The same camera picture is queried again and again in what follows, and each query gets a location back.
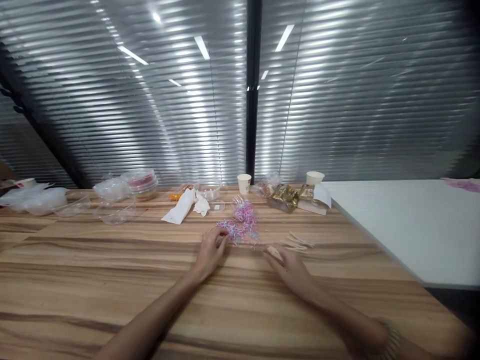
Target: forearm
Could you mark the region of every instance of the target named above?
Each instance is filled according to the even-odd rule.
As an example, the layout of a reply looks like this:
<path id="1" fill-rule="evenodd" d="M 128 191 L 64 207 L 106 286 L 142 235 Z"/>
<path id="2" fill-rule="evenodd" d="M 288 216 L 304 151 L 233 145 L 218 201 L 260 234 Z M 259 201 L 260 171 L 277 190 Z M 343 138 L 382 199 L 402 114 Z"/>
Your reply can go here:
<path id="1" fill-rule="evenodd" d="M 175 285 L 123 327 L 96 355 L 94 360 L 144 359 L 173 314 L 201 283 L 187 272 Z"/>
<path id="2" fill-rule="evenodd" d="M 386 350 L 390 333 L 377 320 L 347 305 L 322 288 L 314 291 L 309 302 L 347 332 L 366 354 L 379 355 Z M 433 360 L 438 358 L 402 337 L 398 348 L 398 359 Z"/>

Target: white table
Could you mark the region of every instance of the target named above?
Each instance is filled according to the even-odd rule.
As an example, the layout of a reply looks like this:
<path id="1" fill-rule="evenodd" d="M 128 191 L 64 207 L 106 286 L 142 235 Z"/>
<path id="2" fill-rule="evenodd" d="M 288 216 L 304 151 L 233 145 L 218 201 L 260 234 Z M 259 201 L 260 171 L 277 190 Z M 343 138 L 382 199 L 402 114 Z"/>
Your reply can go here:
<path id="1" fill-rule="evenodd" d="M 324 184 L 333 204 L 424 286 L 480 286 L 480 193 L 443 180 Z"/>

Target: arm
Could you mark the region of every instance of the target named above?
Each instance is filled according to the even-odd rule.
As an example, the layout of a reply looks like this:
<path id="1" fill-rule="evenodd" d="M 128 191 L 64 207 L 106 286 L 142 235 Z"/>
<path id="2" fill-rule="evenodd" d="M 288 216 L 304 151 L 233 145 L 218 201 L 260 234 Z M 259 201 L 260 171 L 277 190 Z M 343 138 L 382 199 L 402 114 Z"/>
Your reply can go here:
<path id="1" fill-rule="evenodd" d="M 268 251 L 264 251 L 263 256 L 291 291 L 344 330 L 348 337 L 353 339 L 365 353 L 381 355 L 384 352 L 389 343 L 390 334 L 383 325 L 348 306 L 316 283 L 297 253 L 286 250 L 280 245 L 272 246 L 280 253 L 283 263 Z M 400 339 L 398 358 L 405 360 L 438 359 L 403 337 Z"/>
<path id="2" fill-rule="evenodd" d="M 216 240 L 224 235 L 218 227 L 208 230 L 191 269 L 112 337 L 94 360 L 144 359 L 174 313 L 217 267 L 228 239 L 225 236 L 218 248 Z"/>

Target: hand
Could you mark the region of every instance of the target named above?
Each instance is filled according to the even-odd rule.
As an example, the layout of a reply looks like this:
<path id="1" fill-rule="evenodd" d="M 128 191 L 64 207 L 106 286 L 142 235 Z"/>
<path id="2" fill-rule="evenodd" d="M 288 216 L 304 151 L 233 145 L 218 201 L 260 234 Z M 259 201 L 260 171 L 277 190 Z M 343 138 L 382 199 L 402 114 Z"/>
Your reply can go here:
<path id="1" fill-rule="evenodd" d="M 269 246 L 278 250 L 283 258 L 283 263 L 280 263 L 279 260 L 267 251 Z M 316 301 L 318 294 L 321 292 L 321 288 L 310 275 L 300 255 L 278 244 L 267 245 L 262 254 L 292 292 L 308 303 L 314 303 Z"/>
<path id="2" fill-rule="evenodd" d="M 203 235 L 196 261 L 190 269 L 200 282 L 208 278 L 217 268 L 228 240 L 228 233 L 219 227 L 212 227 Z"/>

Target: stacked plastic containers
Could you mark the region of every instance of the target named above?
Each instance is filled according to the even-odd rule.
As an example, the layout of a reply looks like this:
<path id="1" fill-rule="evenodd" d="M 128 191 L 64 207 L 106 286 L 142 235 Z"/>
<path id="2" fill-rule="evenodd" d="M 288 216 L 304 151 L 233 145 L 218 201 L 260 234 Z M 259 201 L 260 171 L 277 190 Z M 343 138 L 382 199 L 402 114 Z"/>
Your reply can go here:
<path id="1" fill-rule="evenodd" d="M 157 196 L 159 181 L 153 169 L 138 169 L 121 175 L 137 201 L 147 201 Z"/>

